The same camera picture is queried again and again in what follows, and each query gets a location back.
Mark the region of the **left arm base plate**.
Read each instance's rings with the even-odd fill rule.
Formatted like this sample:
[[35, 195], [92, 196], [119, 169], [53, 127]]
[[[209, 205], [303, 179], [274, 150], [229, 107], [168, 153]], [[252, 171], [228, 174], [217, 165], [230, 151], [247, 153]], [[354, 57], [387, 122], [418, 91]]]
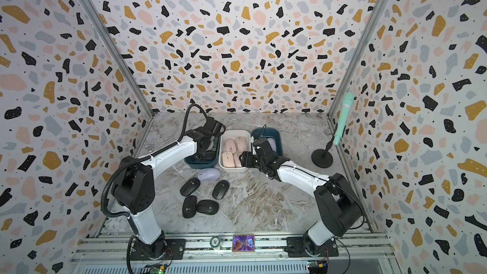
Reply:
[[185, 247], [186, 240], [183, 238], [165, 239], [151, 245], [135, 238], [128, 252], [131, 261], [174, 261], [183, 258]]

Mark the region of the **pink mouse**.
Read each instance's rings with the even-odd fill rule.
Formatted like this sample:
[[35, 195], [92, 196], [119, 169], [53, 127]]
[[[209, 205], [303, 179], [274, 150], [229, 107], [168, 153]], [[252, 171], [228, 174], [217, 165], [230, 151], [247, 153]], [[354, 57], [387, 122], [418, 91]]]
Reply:
[[233, 158], [234, 158], [234, 163], [235, 163], [235, 168], [238, 168], [238, 167], [244, 167], [244, 165], [242, 164], [242, 161], [241, 161], [241, 155], [242, 153], [240, 152], [237, 152], [233, 155]]
[[248, 152], [249, 151], [249, 144], [247, 142], [247, 138], [244, 136], [238, 136], [234, 139], [235, 144], [237, 146], [238, 152]]
[[235, 168], [235, 161], [232, 152], [223, 152], [221, 155], [221, 163], [225, 168]]
[[224, 141], [224, 151], [231, 152], [233, 154], [238, 152], [237, 144], [234, 139], [228, 138]]

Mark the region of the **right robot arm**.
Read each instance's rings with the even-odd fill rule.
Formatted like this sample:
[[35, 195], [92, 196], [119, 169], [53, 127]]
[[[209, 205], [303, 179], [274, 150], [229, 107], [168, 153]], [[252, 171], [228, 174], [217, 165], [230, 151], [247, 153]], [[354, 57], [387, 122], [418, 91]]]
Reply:
[[243, 167], [256, 168], [269, 179], [288, 183], [315, 198], [320, 219], [303, 235], [303, 247], [293, 253], [305, 252], [319, 256], [324, 243], [342, 237], [364, 215], [359, 199], [347, 179], [314, 173], [298, 166], [288, 157], [278, 156], [265, 138], [252, 143], [252, 152], [239, 156]]

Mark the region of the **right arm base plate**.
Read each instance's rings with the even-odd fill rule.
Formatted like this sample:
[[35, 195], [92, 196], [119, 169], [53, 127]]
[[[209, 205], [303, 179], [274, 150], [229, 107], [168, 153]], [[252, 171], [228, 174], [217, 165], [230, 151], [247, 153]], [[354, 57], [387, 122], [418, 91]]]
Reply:
[[334, 238], [329, 239], [318, 246], [311, 240], [300, 237], [286, 238], [284, 251], [290, 258], [325, 258], [337, 257], [339, 255], [337, 244]]

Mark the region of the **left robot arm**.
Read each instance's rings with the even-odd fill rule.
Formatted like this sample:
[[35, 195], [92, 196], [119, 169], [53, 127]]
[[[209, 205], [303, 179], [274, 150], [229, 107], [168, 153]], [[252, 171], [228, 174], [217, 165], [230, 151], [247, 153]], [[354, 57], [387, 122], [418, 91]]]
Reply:
[[183, 129], [173, 143], [144, 157], [127, 156], [106, 183], [101, 209], [108, 218], [127, 218], [137, 239], [137, 250], [151, 260], [160, 258], [167, 249], [164, 232], [153, 211], [155, 180], [165, 170], [191, 156], [202, 157], [215, 138], [226, 128], [212, 117], [197, 129]]

